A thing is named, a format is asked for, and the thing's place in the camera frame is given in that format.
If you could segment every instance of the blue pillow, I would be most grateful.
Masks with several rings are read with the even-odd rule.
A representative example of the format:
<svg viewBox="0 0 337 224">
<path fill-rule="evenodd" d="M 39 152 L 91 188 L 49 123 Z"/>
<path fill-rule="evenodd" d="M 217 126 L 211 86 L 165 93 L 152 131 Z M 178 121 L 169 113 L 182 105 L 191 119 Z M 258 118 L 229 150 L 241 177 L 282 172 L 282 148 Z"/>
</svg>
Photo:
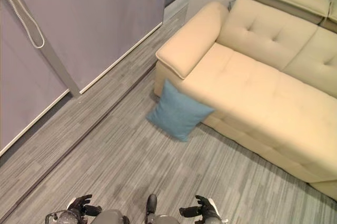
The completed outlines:
<svg viewBox="0 0 337 224">
<path fill-rule="evenodd" d="M 162 97 L 147 119 L 169 135 L 187 141 L 187 135 L 214 109 L 180 93 L 165 80 Z"/>
</svg>

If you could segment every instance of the beige sofa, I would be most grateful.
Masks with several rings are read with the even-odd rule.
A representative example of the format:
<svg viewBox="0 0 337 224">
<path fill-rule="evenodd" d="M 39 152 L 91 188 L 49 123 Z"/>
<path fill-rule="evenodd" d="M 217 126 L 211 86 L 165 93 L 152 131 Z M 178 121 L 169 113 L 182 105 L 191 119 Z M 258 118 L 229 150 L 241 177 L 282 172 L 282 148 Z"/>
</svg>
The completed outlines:
<svg viewBox="0 0 337 224">
<path fill-rule="evenodd" d="M 207 4 L 156 53 L 204 123 L 337 199 L 337 34 L 254 0 Z"/>
</svg>

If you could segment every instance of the white trim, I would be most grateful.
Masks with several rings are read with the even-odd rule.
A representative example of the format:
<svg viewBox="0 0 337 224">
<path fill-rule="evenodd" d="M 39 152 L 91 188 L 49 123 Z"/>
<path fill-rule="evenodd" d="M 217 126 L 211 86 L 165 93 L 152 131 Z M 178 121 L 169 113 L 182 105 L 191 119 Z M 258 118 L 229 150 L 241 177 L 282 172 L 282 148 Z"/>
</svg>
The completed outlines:
<svg viewBox="0 0 337 224">
<path fill-rule="evenodd" d="M 30 127 L 32 127 L 42 116 L 44 116 L 46 112 L 48 112 L 53 106 L 55 106 L 55 104 L 58 103 L 67 93 L 69 93 L 69 89 L 64 91 L 56 100 L 54 100 L 49 106 L 47 106 L 34 120 L 31 121 L 31 123 L 29 123 L 16 137 L 14 137 L 13 140 L 5 146 L 5 148 L 0 150 L 0 156 L 5 153 L 10 148 L 10 146 L 12 146 L 20 137 L 22 137 L 22 135 L 26 133 L 27 130 L 29 130 Z"/>
<path fill-rule="evenodd" d="M 124 57 L 126 57 L 131 51 L 133 51 L 142 41 L 147 39 L 153 32 L 158 29 L 163 22 L 159 23 L 153 30 L 151 30 L 149 33 L 147 33 L 142 39 L 140 39 L 134 46 L 132 46 L 126 53 L 124 53 L 117 61 L 115 61 L 111 66 L 109 66 L 106 70 L 104 70 L 101 74 L 99 74 L 93 81 L 91 81 L 86 87 L 84 87 L 80 94 L 83 94 L 85 91 L 87 91 L 92 85 L 94 85 L 100 78 L 102 78 L 109 70 L 111 70 L 116 64 L 118 64 Z"/>
</svg>

